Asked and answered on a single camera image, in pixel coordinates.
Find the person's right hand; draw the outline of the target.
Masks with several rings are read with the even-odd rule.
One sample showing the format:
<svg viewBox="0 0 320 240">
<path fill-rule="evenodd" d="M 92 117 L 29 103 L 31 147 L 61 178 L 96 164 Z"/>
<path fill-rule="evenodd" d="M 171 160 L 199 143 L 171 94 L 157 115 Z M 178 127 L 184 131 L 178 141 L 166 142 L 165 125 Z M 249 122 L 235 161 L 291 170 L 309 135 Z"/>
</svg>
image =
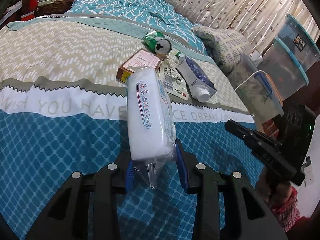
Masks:
<svg viewBox="0 0 320 240">
<path fill-rule="evenodd" d="M 268 174 L 266 166 L 263 168 L 259 176 L 255 189 L 268 207 L 281 206 L 285 204 L 292 193 L 291 183 L 274 182 Z"/>
</svg>

